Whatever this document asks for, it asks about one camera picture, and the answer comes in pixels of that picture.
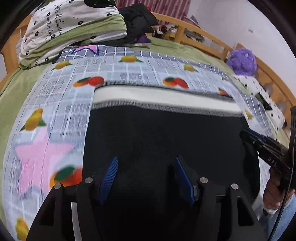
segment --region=silver bolt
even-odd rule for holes
[[[87,177],[87,178],[85,179],[85,182],[86,182],[86,183],[92,183],[92,181],[93,181],[93,179],[92,179],[91,177]]]
[[[235,183],[232,183],[232,184],[231,184],[231,187],[232,187],[234,190],[239,189],[239,185],[237,185],[237,184],[235,184]]]
[[[207,183],[208,179],[206,177],[201,177],[200,182],[201,183]]]
[[[59,189],[61,186],[62,186],[62,185],[61,185],[60,183],[57,183],[57,184],[54,185],[54,188],[55,188],[55,189]]]

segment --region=black jacket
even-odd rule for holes
[[[142,3],[118,9],[126,23],[127,36],[122,39],[100,42],[108,46],[123,46],[135,41],[144,33],[153,33],[151,26],[158,25],[156,17]]]

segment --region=pink star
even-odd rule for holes
[[[39,129],[32,144],[17,146],[15,151],[22,164],[19,195],[22,196],[32,186],[47,194],[49,173],[73,147],[72,144],[50,143],[46,127]]]
[[[76,52],[79,52],[80,50],[83,50],[83,49],[88,49],[90,51],[92,51],[94,54],[98,55],[99,54],[99,48],[97,45],[87,45],[87,46],[81,46],[81,47],[78,47],[76,48],[72,54],[76,53]]]

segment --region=red curtain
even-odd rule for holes
[[[117,8],[143,3],[151,12],[161,13],[183,20],[187,16],[191,0],[116,0]]]

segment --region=hand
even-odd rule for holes
[[[269,173],[270,179],[268,180],[266,188],[264,190],[263,203],[267,209],[277,210],[281,206],[286,191],[280,193],[280,191],[278,190],[278,186],[281,183],[281,178],[279,174],[273,168],[269,169]],[[290,201],[294,192],[294,189],[290,189],[287,196],[286,204]]]

